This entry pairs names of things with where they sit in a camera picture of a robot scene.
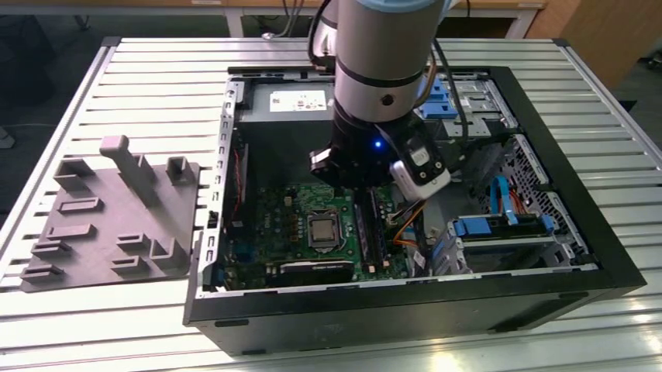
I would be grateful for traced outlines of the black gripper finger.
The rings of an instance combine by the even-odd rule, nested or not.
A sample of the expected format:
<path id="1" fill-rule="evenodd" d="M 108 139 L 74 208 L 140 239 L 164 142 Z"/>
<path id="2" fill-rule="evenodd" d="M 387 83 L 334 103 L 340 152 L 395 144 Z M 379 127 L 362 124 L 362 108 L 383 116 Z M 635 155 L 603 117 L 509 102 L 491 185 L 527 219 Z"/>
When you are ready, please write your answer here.
<path id="1" fill-rule="evenodd" d="M 326 184 L 339 184 L 338 165 L 330 146 L 310 152 L 310 173 Z"/>

